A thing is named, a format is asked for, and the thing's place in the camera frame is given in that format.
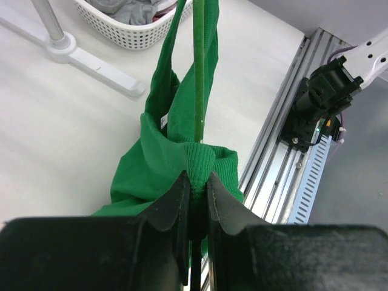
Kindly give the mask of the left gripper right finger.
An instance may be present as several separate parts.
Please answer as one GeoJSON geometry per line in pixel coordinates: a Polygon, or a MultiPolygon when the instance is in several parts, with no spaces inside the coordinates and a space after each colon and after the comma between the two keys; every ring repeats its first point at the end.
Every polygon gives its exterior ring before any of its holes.
{"type": "Polygon", "coordinates": [[[213,172],[207,181],[208,254],[212,290],[258,290],[250,235],[269,223],[252,213],[213,172]]]}

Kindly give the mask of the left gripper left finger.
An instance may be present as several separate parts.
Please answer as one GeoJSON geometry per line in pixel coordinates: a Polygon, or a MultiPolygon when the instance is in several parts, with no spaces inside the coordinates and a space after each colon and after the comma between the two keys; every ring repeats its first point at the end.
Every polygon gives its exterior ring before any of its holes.
{"type": "Polygon", "coordinates": [[[171,188],[140,213],[139,287],[182,287],[189,277],[190,182],[181,172],[171,188]]]}

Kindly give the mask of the green tank top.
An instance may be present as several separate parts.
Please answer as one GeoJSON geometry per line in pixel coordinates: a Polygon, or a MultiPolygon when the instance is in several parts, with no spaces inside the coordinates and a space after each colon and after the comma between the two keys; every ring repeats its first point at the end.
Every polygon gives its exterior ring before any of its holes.
{"type": "Polygon", "coordinates": [[[140,117],[140,137],[120,159],[110,188],[111,202],[97,216],[135,216],[167,192],[181,172],[187,172],[192,201],[212,172],[238,200],[238,155],[225,147],[194,141],[195,73],[179,79],[172,54],[185,6],[179,1],[153,74],[150,93],[140,117]]]}

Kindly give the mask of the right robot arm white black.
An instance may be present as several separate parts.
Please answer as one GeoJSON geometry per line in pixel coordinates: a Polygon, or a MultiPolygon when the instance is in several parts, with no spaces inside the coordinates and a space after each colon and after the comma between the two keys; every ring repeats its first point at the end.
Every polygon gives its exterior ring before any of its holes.
{"type": "Polygon", "coordinates": [[[387,30],[342,49],[338,57],[301,80],[279,139],[306,153],[323,136],[339,134],[336,116],[386,70],[387,30]]]}

